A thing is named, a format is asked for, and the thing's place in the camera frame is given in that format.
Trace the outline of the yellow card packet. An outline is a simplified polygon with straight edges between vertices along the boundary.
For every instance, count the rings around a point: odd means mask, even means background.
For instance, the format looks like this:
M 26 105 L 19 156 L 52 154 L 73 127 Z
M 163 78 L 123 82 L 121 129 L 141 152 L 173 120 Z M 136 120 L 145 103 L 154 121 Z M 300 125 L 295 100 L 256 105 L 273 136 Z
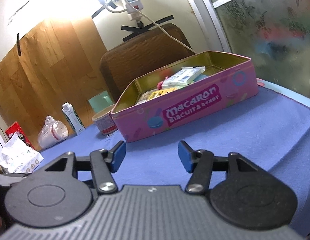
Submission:
M 174 92 L 175 90 L 179 90 L 180 87 L 176 86 L 176 87 L 171 87 L 171 88 L 166 88 L 166 89 L 160 89 L 160 90 L 156 90 L 154 92 L 152 92 L 148 97 L 147 97 L 147 101 L 158 98 L 160 96 L 169 94 L 171 92 Z

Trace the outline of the green patterned packet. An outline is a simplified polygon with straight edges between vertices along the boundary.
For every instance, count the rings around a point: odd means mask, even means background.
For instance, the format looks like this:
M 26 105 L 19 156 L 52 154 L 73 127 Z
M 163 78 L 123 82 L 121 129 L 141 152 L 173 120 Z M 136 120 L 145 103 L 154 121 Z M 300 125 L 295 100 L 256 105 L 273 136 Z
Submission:
M 147 91 L 147 92 L 141 94 L 141 96 L 137 99 L 135 105 L 139 105 L 141 103 L 145 103 L 145 102 L 151 100 L 152 94 L 155 93 L 156 91 L 157 91 L 156 89 L 153 89 L 153 90 L 150 90 L 150 91 Z

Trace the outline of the blue pencil case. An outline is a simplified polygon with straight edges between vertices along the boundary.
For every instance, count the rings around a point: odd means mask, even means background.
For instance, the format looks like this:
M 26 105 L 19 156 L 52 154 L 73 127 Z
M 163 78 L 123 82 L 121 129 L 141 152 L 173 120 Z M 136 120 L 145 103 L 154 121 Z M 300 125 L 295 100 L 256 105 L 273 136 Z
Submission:
M 207 78 L 207 77 L 209 77 L 209 76 L 208 76 L 208 75 L 205 75 L 205 74 L 200 74 L 199 76 L 197 76 L 197 77 L 193 80 L 193 82 L 201 81 L 201 80 L 203 80 L 203 79 L 205 79 L 205 78 Z

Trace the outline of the pink knitted ball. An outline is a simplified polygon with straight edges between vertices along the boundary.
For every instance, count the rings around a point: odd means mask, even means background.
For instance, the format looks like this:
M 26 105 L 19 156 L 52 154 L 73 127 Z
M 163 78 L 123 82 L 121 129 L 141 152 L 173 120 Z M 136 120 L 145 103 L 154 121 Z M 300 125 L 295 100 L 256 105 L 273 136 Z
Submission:
M 161 90 L 161 89 L 167 89 L 169 88 L 171 85 L 169 82 L 167 82 L 166 80 L 163 80 L 163 81 L 160 81 L 158 84 L 157 84 L 157 89 L 158 90 Z

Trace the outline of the white wet wipe packet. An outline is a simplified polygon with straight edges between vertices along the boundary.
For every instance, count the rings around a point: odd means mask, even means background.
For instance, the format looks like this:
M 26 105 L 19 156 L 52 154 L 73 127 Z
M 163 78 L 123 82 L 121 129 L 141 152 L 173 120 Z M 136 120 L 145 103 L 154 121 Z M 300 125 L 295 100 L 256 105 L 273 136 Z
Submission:
M 182 69 L 172 76 L 165 79 L 162 83 L 162 89 L 171 87 L 184 87 L 192 83 L 194 79 L 205 72 L 205 66 L 182 67 Z

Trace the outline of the green white drink carton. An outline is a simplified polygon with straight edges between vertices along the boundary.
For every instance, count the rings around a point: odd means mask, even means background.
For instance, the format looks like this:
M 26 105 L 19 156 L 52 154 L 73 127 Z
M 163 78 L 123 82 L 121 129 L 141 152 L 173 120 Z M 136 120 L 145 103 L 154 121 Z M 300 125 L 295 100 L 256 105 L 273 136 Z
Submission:
M 64 103 L 62 105 L 62 112 L 76 135 L 79 135 L 86 130 L 72 104 L 68 102 Z

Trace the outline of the round paper food tub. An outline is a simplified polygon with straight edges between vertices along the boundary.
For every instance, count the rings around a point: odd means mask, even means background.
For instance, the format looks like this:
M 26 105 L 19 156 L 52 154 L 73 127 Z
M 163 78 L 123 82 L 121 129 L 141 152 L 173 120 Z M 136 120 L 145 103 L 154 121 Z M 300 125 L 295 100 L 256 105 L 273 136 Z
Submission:
M 99 111 L 92 117 L 93 123 L 97 126 L 97 128 L 103 135 L 111 134 L 118 129 L 111 116 L 111 112 L 114 107 L 115 104 L 112 104 L 105 109 Z

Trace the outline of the plastic bag of cups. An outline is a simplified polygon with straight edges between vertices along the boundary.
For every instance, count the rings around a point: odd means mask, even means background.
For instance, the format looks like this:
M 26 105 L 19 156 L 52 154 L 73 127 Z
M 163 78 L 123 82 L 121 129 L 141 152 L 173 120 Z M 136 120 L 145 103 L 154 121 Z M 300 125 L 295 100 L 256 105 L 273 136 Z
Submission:
M 65 124 L 48 115 L 43 128 L 38 134 L 37 141 L 42 149 L 46 149 L 64 141 L 68 135 L 69 133 Z

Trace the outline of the teal plastic mug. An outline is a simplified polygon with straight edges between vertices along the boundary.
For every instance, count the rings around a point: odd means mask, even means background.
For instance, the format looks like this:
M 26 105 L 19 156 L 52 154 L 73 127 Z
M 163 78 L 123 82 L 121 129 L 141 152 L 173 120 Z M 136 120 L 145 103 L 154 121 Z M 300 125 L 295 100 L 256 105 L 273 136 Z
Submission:
M 100 94 L 93 96 L 88 102 L 95 113 L 102 111 L 114 103 L 107 91 L 103 91 Z

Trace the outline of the red cardboard box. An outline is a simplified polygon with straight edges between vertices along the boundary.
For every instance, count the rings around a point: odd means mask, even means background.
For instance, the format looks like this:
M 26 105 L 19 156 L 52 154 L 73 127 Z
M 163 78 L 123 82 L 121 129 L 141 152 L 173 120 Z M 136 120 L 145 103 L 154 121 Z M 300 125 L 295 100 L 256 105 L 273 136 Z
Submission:
M 15 143 L 16 139 L 19 138 L 27 146 L 35 149 L 17 121 L 15 121 L 11 126 L 9 126 L 5 130 L 5 134 L 9 138 L 9 141 L 7 142 L 8 146 L 12 146 Z

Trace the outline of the pink macaron biscuit tin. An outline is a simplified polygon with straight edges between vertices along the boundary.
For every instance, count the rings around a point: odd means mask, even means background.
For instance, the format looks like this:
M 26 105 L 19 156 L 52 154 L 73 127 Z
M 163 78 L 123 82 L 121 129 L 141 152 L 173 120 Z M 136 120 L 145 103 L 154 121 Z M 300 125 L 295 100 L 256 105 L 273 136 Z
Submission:
M 183 67 L 205 67 L 204 79 L 166 95 L 137 104 L 165 77 Z M 111 112 L 127 142 L 134 142 L 185 125 L 258 94 L 257 77 L 249 57 L 204 51 L 134 79 Z

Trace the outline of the blue tablecloth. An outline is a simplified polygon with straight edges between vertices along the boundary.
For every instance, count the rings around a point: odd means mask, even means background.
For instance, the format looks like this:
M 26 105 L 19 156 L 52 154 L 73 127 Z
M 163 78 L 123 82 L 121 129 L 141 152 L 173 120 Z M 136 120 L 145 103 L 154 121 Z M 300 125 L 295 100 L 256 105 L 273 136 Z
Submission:
M 181 140 L 217 156 L 238 152 L 289 185 L 298 198 L 291 227 L 310 233 L 310 98 L 265 81 L 243 102 L 129 143 L 117 185 L 185 186 L 190 176 L 177 153 Z

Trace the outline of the wooden board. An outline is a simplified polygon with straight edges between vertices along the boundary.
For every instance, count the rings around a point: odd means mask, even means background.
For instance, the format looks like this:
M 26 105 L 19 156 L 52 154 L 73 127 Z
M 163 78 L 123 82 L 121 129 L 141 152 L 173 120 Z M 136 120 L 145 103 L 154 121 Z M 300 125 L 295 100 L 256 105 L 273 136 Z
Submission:
M 0 115 L 6 125 L 17 122 L 35 148 L 48 115 L 65 120 L 66 102 L 91 125 L 89 100 L 107 88 L 99 69 L 106 51 L 89 17 L 40 22 L 0 62 Z

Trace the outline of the frosted glass window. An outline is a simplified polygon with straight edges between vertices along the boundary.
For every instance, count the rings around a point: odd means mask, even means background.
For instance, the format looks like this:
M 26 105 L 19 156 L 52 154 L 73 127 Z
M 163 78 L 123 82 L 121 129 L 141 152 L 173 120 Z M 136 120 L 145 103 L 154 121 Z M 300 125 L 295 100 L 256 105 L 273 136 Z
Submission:
M 259 78 L 310 98 L 310 0 L 189 0 L 211 50 L 250 57 Z

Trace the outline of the white power strip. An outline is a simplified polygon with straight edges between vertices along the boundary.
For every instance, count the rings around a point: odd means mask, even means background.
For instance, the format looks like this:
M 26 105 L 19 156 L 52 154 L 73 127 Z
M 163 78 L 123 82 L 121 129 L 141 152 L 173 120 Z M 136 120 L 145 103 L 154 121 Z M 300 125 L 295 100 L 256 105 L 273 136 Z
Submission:
M 140 22 L 142 14 L 140 11 L 143 10 L 144 6 L 141 0 L 121 0 L 128 17 L 131 21 Z

